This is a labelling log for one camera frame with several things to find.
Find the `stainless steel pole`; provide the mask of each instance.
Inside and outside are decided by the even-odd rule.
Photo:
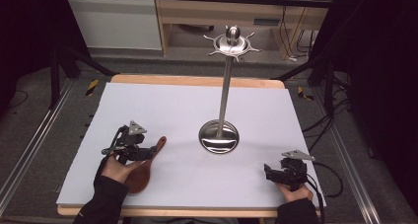
[[[225,121],[225,113],[227,110],[228,93],[230,91],[231,71],[233,68],[233,62],[234,58],[232,56],[227,56],[227,60],[225,63],[224,85],[222,87],[221,109],[219,111],[218,132],[216,133],[217,137],[222,137],[223,135],[223,127]]]

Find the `black cable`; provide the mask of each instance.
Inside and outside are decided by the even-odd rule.
[[[314,178],[313,178],[313,177],[311,177],[311,175],[309,175],[308,173],[307,173],[307,176],[308,176],[309,178],[311,178],[311,180],[313,180],[314,186],[317,188],[317,183],[316,183],[316,181],[314,180]]]
[[[339,102],[337,105],[335,105],[334,109],[337,110],[339,107],[341,107],[342,105],[346,105],[349,104],[350,100],[348,99],[344,99],[341,102]]]
[[[328,124],[325,126],[325,128],[322,130],[322,132],[319,134],[319,136],[317,137],[317,139],[314,141],[313,145],[310,147],[309,151],[311,152],[314,147],[316,146],[317,142],[319,141],[319,139],[323,136],[323,134],[325,134],[325,132],[332,126],[332,123],[334,122],[334,118],[331,118],[328,121]]]
[[[324,123],[325,121],[327,121],[328,119],[330,118],[330,116],[327,114],[327,115],[325,115],[323,118],[321,118],[319,121],[317,121],[316,123],[314,123],[313,125],[311,125],[311,126],[309,126],[309,127],[307,127],[307,128],[305,128],[305,129],[302,129],[302,132],[308,132],[309,130],[311,130],[311,129],[313,129],[313,128],[315,128],[315,127],[317,127],[317,126],[319,126],[320,124],[322,124],[322,123]]]
[[[311,52],[312,48],[312,41],[313,41],[313,34],[314,31],[311,32],[311,42],[310,45],[301,45],[302,37],[304,36],[305,30],[301,30],[298,36],[298,40],[296,41],[296,49],[301,53],[309,53]]]
[[[16,90],[16,92],[17,93],[24,93],[25,94],[24,99],[21,102],[17,103],[16,105],[12,105],[12,106],[7,107],[7,109],[12,109],[12,108],[18,107],[18,106],[20,106],[21,104],[23,104],[28,99],[28,96],[29,95],[28,95],[27,92],[22,91],[22,90]]]
[[[326,133],[329,129],[330,129],[331,127],[329,126],[326,130],[325,130],[325,132],[324,133]],[[315,134],[315,135],[308,135],[308,136],[304,136],[304,138],[312,138],[312,137],[318,137],[318,136],[320,136],[320,133],[319,134]]]
[[[341,101],[341,102],[339,103],[339,105],[340,105],[340,106],[342,106],[342,105],[347,105],[347,104],[350,104],[350,101],[349,101],[348,99],[345,99],[345,100],[343,100],[343,101]],[[349,107],[345,107],[345,108],[341,109],[341,111],[339,111],[339,112],[335,112],[335,113],[334,113],[334,115],[338,115],[338,114],[340,114],[341,112],[344,112],[344,110],[346,110],[346,109],[349,109]]]
[[[125,126],[119,127],[119,129],[117,129],[117,132],[113,136],[113,140],[111,140],[110,147],[108,147],[107,149],[104,149],[104,150],[107,150],[106,151],[107,152],[106,153],[107,158],[110,157],[111,153],[113,152],[113,150],[115,148],[115,145],[116,145],[116,142],[117,142],[117,138],[119,137],[119,134],[121,134],[123,132],[124,129],[125,129]]]
[[[283,8],[282,8],[282,21],[280,22],[280,27],[279,27],[279,36],[280,36],[280,39],[282,40],[282,43],[283,43],[283,46],[285,47],[285,49],[286,49],[286,53],[287,53],[287,55],[289,55],[289,57],[303,57],[304,55],[298,55],[298,54],[296,54],[296,53],[294,53],[293,51],[292,51],[292,47],[291,47],[291,44],[290,44],[290,42],[289,42],[289,35],[288,35],[288,33],[287,33],[287,27],[286,27],[286,22],[285,22],[285,15],[286,15],[286,6],[283,6]],[[282,26],[284,26],[284,28],[285,28],[285,33],[286,33],[286,36],[287,36],[287,42],[288,42],[288,46],[289,46],[289,50],[288,50],[288,48],[286,47],[286,43],[285,43],[285,41],[283,40],[283,38],[282,38]]]
[[[343,82],[340,78],[334,76],[334,85],[336,85],[339,88],[344,88],[346,91],[350,88],[350,84],[347,82]]]
[[[325,164],[322,164],[322,163],[319,163],[319,162],[313,162],[313,164],[314,164],[314,165],[318,165],[318,166],[321,166],[321,167],[324,167],[324,168],[328,169],[331,173],[333,173],[333,174],[335,175],[335,177],[338,179],[338,181],[339,181],[339,183],[340,183],[340,190],[339,190],[336,194],[327,194],[326,196],[327,196],[327,197],[337,197],[337,196],[341,195],[341,193],[342,193],[342,192],[343,192],[343,190],[344,190],[344,184],[343,184],[343,182],[342,182],[341,177],[338,175],[338,173],[337,173],[337,172],[335,172],[332,168],[330,168],[330,167],[326,166]]]
[[[117,137],[119,136],[119,134],[123,131],[123,127],[119,127],[119,129],[117,129],[116,134],[114,134],[113,140],[111,141],[110,147],[107,149],[107,153],[105,154],[105,156],[102,158],[101,163],[99,164],[98,170],[96,171],[96,175],[95,175],[95,180],[94,180],[94,184],[96,185],[96,183],[99,180],[99,177],[102,175],[102,170],[105,167],[105,164],[108,160],[108,158],[111,156],[111,152],[114,149],[114,145],[116,143]]]
[[[338,90],[336,90],[335,92],[332,93],[332,97],[335,96],[335,94],[339,93],[339,92],[344,92],[346,93],[347,91],[344,88],[340,88],[338,87]]]
[[[310,184],[310,186],[314,189],[314,191],[316,192],[316,196],[317,196],[317,201],[319,202],[319,211],[320,211],[320,223],[325,223],[325,210],[323,209],[323,199],[322,199],[322,195],[320,194],[319,190],[317,189],[317,187],[314,186],[314,184],[308,180],[308,184]]]

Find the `gray carpet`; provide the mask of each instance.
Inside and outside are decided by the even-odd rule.
[[[120,59],[99,59],[98,61],[110,69],[126,73],[222,76],[224,70],[223,62]],[[82,141],[81,136],[88,129],[86,124],[91,121],[92,115],[99,104],[105,82],[109,80],[108,77],[95,72],[91,68],[82,67],[82,69],[82,76],[75,81],[63,110],[37,151],[26,175],[7,206],[4,217],[68,219],[61,217],[56,212],[55,201],[58,193],[55,190],[57,186],[64,182],[65,175]],[[273,64],[240,63],[234,67],[233,76],[270,78],[289,69],[287,66]],[[7,177],[7,174],[13,169],[14,164],[19,159],[46,112],[49,102],[48,73],[47,69],[43,69],[31,75],[31,77],[21,80],[19,88],[28,92],[28,99],[22,105],[3,115],[0,123],[2,128],[0,145],[3,151],[8,147],[14,149],[7,149],[7,151],[13,150],[8,153],[11,154],[10,159],[0,161],[2,179]],[[304,86],[307,89],[306,92],[309,91],[305,80],[307,74],[308,72],[304,72],[286,83],[301,128],[306,128],[323,117],[317,101],[298,97],[298,86]],[[100,83],[93,95],[87,97],[85,93],[92,79],[100,79]],[[335,97],[341,101],[345,98],[345,95],[338,93]],[[396,188],[384,164],[381,161],[369,158],[367,144],[365,144],[352,114],[346,110],[342,111],[335,118],[335,126],[337,126],[344,143],[347,145],[350,156],[352,156],[359,170],[382,222],[418,223],[417,217]],[[320,130],[319,127],[306,135],[318,134]],[[308,146],[311,146],[313,142],[314,138],[307,138]],[[344,191],[340,196],[325,198],[328,205],[325,208],[326,222],[364,223],[363,215],[348,185],[329,133],[326,133],[319,140],[312,154],[316,156],[319,162],[338,172],[344,182]],[[315,167],[315,170],[326,193],[336,193],[339,186],[338,180],[322,167]]]

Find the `white board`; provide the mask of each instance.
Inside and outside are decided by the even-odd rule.
[[[231,88],[226,121],[239,131],[240,143],[229,154],[215,155],[200,145],[198,132],[218,118],[221,93],[220,87],[108,83],[57,204],[83,205],[92,198],[102,149],[132,119],[148,130],[141,146],[151,147],[162,136],[167,143],[152,163],[148,186],[128,195],[125,207],[253,209],[284,203],[263,165],[280,169],[281,153],[308,153],[289,92]]]
[[[154,0],[68,0],[87,47],[161,50]]]

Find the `metal knob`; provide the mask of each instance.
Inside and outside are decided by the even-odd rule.
[[[227,27],[225,36],[227,37],[228,45],[236,46],[239,43],[241,30],[237,26]]]

